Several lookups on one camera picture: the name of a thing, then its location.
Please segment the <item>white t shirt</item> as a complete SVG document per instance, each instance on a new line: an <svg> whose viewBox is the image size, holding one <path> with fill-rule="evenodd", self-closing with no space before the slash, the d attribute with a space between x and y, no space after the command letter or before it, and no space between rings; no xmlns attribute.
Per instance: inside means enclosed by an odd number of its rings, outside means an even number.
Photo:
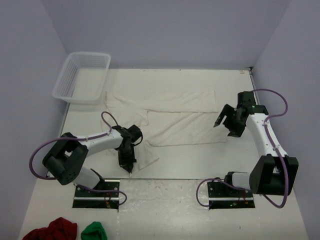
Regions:
<svg viewBox="0 0 320 240"><path fill-rule="evenodd" d="M226 143L227 131L214 126L220 107L213 90L169 92L154 95L106 92L105 109L119 125L136 125L143 140L134 148L137 163L129 177L163 162L190 163L198 147Z"/></svg>

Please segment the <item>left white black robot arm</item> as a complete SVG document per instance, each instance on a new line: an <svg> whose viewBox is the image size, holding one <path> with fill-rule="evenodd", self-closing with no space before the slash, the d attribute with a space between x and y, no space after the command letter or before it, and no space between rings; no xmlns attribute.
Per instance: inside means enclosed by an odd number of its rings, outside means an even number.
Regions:
<svg viewBox="0 0 320 240"><path fill-rule="evenodd" d="M86 158L116 150L119 166L130 174L137 162L134 150L137 140L143 140L143 133L136 125L129 128L116 125L110 132L85 138L67 132L45 155L42 164L61 185L73 183L97 197L104 191L103 178L97 171L83 167Z"/></svg>

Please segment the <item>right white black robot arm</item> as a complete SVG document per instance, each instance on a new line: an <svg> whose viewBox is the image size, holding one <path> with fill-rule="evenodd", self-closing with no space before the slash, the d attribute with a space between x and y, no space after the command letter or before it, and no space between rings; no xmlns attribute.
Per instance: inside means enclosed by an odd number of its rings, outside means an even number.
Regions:
<svg viewBox="0 0 320 240"><path fill-rule="evenodd" d="M253 91L238 93L237 106L226 104L217 117L214 126L224 125L230 137L239 138L249 130L259 156L251 172L231 171L225 176L223 191L227 196L233 197L241 189L259 195L291 194L299 163L279 143L270 118L267 108L256 103Z"/></svg>

